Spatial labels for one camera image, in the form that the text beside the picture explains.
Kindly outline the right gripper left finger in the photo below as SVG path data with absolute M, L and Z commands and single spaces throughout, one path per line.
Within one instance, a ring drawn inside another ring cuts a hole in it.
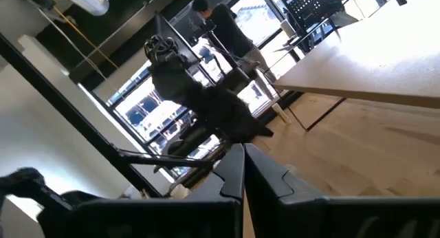
M 214 171 L 185 198 L 180 238 L 242 238 L 245 151 L 234 144 Z

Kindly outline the person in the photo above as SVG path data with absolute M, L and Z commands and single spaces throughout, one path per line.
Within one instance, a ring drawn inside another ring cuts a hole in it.
M 194 0 L 191 8 L 205 21 L 214 23 L 215 36 L 226 50 L 238 59 L 238 62 L 242 65 L 259 62 L 258 70 L 266 79 L 271 83 L 276 80 L 260 49 L 242 32 L 235 21 L 237 15 L 226 4 L 220 3 L 211 8 L 208 0 Z

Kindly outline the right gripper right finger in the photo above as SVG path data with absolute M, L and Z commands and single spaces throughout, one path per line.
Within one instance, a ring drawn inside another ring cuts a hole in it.
M 319 238 L 323 192 L 253 144 L 245 145 L 245 189 L 256 238 Z

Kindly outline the black perforated chair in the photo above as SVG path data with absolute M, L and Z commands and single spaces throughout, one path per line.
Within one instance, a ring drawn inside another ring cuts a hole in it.
M 320 43 L 326 36 L 335 30 L 331 24 L 329 32 L 325 32 L 321 23 L 338 12 L 345 11 L 341 0 L 281 0 L 284 5 L 283 11 L 286 14 L 289 24 L 298 36 L 305 36 L 314 33 L 312 30 L 320 30 L 320 38 L 314 39 Z

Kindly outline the wooden shelf black legs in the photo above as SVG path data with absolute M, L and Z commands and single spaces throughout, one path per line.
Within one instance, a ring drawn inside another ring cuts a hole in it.
M 429 111 L 440 128 L 440 0 L 408 0 L 339 29 L 275 85 Z

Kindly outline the dark grey desk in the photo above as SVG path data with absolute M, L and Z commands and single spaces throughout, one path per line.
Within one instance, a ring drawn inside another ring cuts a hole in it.
M 185 38 L 158 12 L 155 13 L 155 27 L 156 34 L 163 38 L 171 37 L 178 46 L 178 52 L 183 54 L 190 62 L 201 62 Z

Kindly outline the black aluminium rig frame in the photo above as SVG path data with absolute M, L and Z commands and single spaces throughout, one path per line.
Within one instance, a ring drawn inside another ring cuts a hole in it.
M 186 166 L 193 168 L 209 168 L 213 166 L 214 162 L 211 160 L 185 160 L 165 155 L 160 158 L 146 158 L 141 153 L 128 155 L 126 151 L 111 144 L 2 33 L 0 33 L 0 55 L 137 190 L 146 190 L 151 197 L 162 196 L 133 167 L 134 164 L 169 167 Z

